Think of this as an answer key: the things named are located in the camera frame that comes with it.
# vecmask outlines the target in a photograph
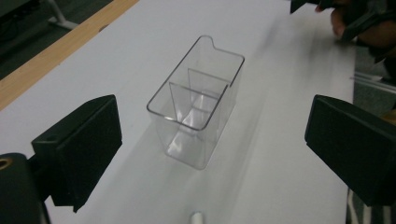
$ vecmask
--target clear plastic container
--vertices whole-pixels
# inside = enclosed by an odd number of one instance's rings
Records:
[[[147,105],[165,153],[205,169],[235,105],[242,55],[203,35]]]

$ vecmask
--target wooden strip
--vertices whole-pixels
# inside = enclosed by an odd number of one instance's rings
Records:
[[[77,28],[0,80],[0,111],[137,2],[138,0],[113,0]]]

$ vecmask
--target plastic bin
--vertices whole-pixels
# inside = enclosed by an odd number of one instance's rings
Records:
[[[147,105],[165,153],[205,169],[235,105],[245,58],[203,35]]]

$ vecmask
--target white surface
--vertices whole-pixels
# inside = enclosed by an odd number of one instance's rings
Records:
[[[123,145],[77,214],[55,224],[345,223],[347,187],[305,145],[315,94],[352,100],[354,49],[329,13],[272,0],[142,0],[0,113],[0,153],[93,98],[117,96]],[[205,170],[166,157],[146,103],[199,35],[246,57],[235,109]]]

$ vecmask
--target white table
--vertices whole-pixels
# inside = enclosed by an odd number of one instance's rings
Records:
[[[30,142],[93,98],[116,94],[123,145],[62,223],[345,223],[347,186],[305,145],[312,99],[351,101],[354,49],[329,12],[274,0],[141,0],[0,113],[0,153]],[[246,57],[234,111],[203,171],[164,155],[146,103],[199,35]]]

